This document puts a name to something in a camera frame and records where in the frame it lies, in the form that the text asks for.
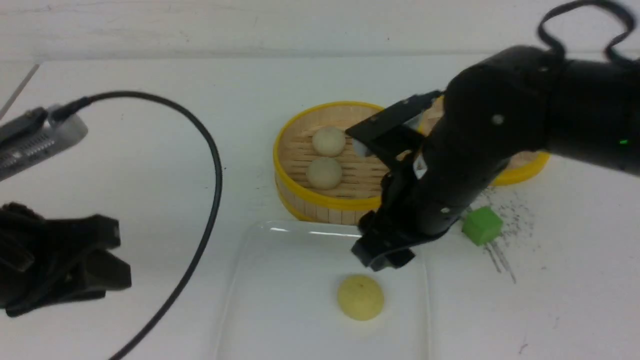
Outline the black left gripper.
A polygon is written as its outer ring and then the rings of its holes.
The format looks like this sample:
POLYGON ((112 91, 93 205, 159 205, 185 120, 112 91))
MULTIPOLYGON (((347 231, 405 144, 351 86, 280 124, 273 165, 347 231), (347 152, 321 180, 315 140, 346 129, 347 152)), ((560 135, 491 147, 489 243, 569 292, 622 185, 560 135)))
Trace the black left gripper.
POLYGON ((112 254, 119 222, 94 214, 46 219, 20 203, 1 207, 0 305, 10 318, 130 289, 131 267, 112 254))

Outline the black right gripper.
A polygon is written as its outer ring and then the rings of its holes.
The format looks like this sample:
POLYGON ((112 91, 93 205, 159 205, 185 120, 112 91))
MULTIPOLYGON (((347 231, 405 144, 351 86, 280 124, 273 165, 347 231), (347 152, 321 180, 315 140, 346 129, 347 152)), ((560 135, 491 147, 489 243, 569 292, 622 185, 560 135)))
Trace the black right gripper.
POLYGON ((409 126, 441 96, 409 96, 347 128, 388 169, 381 205, 359 221, 355 251, 399 251, 439 239, 505 169, 505 158, 489 156, 446 117, 428 134, 409 126))

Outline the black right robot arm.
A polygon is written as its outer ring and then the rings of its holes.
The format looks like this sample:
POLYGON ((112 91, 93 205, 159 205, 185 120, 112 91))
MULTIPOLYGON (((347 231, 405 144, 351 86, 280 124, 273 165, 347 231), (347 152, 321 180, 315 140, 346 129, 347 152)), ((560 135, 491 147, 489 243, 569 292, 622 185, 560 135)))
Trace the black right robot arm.
MULTIPOLYGON (((387 167, 382 199, 358 222, 352 253, 373 271, 400 268, 411 248, 438 240, 508 161, 523 151, 639 175, 639 61, 615 46, 636 28, 611 0, 574 0, 541 19, 546 50, 506 48, 455 76, 446 90, 414 95, 346 130, 387 167), (568 59, 545 23, 597 7, 624 25, 605 62, 568 59)), ((45 306, 102 299, 131 287, 112 255, 119 222, 105 215, 46 219, 20 203, 1 207, 1 308, 18 317, 45 306)))

